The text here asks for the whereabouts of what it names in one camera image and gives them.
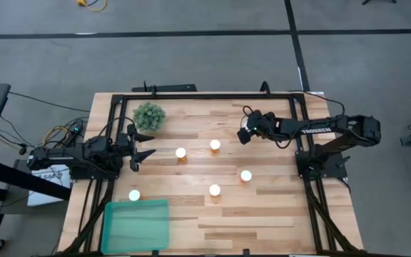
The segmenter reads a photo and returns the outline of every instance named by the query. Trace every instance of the wooden tabletop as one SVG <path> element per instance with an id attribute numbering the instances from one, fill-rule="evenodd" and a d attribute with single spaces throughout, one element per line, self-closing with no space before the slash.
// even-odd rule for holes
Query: wooden tabletop
<path id="1" fill-rule="evenodd" d="M 111 96 L 95 95 L 86 138 L 97 135 L 107 123 Z M 329 116 L 324 100 L 309 95 L 305 98 L 311 119 Z M 133 110 L 144 102 L 130 100 L 127 117 L 132 117 Z M 156 152 L 141 164 L 138 173 L 132 172 L 128 161 L 125 163 L 115 182 L 112 201 L 128 201 L 129 191 L 135 188 L 143 200 L 169 200 L 170 246 L 161 254 L 241 254 L 244 248 L 259 254 L 315 252 L 304 185 L 295 164 L 296 144 L 281 150 L 272 141 L 253 137 L 249 144 L 242 145 L 236 136 L 244 105 L 290 118 L 287 100 L 150 102 L 166 111 L 166 122 L 160 132 L 152 133 L 156 139 L 139 143 L 138 150 Z M 314 139 L 323 144 L 333 137 L 333 133 L 328 133 L 315 135 Z M 212 139 L 221 142 L 218 153 L 210 151 Z M 179 163 L 175 157 L 178 147 L 186 149 L 186 163 Z M 248 183 L 240 181 L 243 170 L 253 174 Z M 336 179 L 323 182 L 331 218 L 352 244 L 362 248 L 348 189 Z M 69 246 L 78 233 L 88 183 L 77 181 L 73 185 L 59 250 Z M 215 183 L 221 187 L 218 197 L 208 192 Z M 88 220 L 92 195 L 93 190 L 84 223 Z M 318 220 L 323 247 L 328 249 L 323 222 Z M 100 229 L 101 219 L 95 226 L 92 250 L 97 249 Z"/>

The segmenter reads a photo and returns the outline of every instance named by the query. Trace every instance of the green tray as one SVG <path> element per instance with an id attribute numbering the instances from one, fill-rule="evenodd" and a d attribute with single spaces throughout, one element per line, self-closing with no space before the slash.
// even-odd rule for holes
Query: green tray
<path id="1" fill-rule="evenodd" d="M 168 200 L 107 203 L 101 252 L 164 250 L 168 246 Z"/>

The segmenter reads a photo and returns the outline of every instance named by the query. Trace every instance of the floor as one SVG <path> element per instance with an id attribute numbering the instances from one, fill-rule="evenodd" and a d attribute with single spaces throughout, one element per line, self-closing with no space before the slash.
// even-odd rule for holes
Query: floor
<path id="1" fill-rule="evenodd" d="M 295 52 L 292 36 L 285 33 L 290 29 L 285 2 L 292 4 L 299 31 L 365 31 L 299 33 Z M 401 34 L 411 29 L 411 0 L 373 0 L 366 6 L 360 0 L 285 2 L 114 0 L 105 11 L 92 13 L 75 1 L 0 0 L 0 35 L 28 35 L 0 36 L 0 83 L 89 109 L 95 92 L 130 91 L 144 81 L 194 83 L 201 91 L 254 91 L 266 80 L 273 91 L 298 90 L 300 71 L 304 89 L 324 91 L 343 102 L 349 115 L 381 121 L 381 144 L 346 153 L 352 156 L 347 170 L 353 205 L 365 249 L 411 256 L 411 147 L 399 142 L 411 124 L 411 34 Z M 388 34 L 389 29 L 400 31 Z M 277 34 L 59 39 L 68 33 L 204 30 Z M 35 39 L 36 34 L 50 36 Z M 330 110 L 340 109 L 331 104 Z M 10 96 L 3 115 L 33 143 L 51 127 L 82 116 L 17 96 Z M 10 126 L 0 121 L 0 129 Z M 0 143 L 0 162 L 11 166 L 15 158 L 23 157 Z M 9 243 L 0 256 L 49 254 L 63 224 L 59 213 L 66 211 L 65 205 L 58 208 L 50 214 L 6 217 L 0 237 Z"/>

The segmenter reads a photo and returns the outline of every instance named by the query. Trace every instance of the yellow cable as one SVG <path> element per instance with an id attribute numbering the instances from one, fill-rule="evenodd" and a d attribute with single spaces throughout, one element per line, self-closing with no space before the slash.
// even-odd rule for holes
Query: yellow cable
<path id="1" fill-rule="evenodd" d="M 69 131 L 67 128 L 63 127 L 63 126 L 55 126 L 53 129 L 51 129 L 49 132 L 47 132 L 46 136 L 44 137 L 44 139 L 42 140 L 42 146 L 46 145 L 46 139 L 50 136 L 51 133 L 53 133 L 56 130 L 62 129 L 66 132 L 66 138 L 65 140 L 69 137 Z"/>
<path id="2" fill-rule="evenodd" d="M 104 5 L 103 5 L 100 9 L 93 9 L 93 8 L 91 8 L 90 6 L 88 6 L 88 4 L 86 4 L 86 1 L 80 1 L 80 5 L 85 6 L 86 8 L 88 8 L 88 9 L 91 10 L 91 11 L 96 11 L 96 12 L 98 12 L 98 11 L 104 10 L 104 9 L 107 7 L 107 0 L 104 0 Z"/>

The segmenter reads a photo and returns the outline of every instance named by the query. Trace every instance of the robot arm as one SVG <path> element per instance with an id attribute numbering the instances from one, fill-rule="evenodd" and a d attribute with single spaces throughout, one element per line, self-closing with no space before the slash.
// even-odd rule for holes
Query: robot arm
<path id="1" fill-rule="evenodd" d="M 337 115 L 325 119 L 297 121 L 275 117 L 273 112 L 264 115 L 259 110 L 247 115 L 244 128 L 238 132 L 242 144 L 251 136 L 261 136 L 271 141 L 282 142 L 300 138 L 302 135 L 335 132 L 341 136 L 324 145 L 316 144 L 309 150 L 308 160 L 315 169 L 324 169 L 323 164 L 330 156 L 341 153 L 353 146 L 374 146 L 380 142 L 380 122 L 373 117 L 362 115 Z"/>
<path id="2" fill-rule="evenodd" d="M 134 124 L 127 127 L 127 133 L 120 133 L 118 141 L 112 142 L 105 136 L 95 136 L 85 143 L 68 148 L 35 148 L 28 158 L 31 170 L 48 168 L 54 164 L 64 164 L 71 170 L 72 179 L 112 179 L 118 178 L 123 157 L 130 156 L 130 167 L 139 170 L 139 163 L 156 150 L 137 152 L 136 141 L 154 139 L 137 132 Z"/>

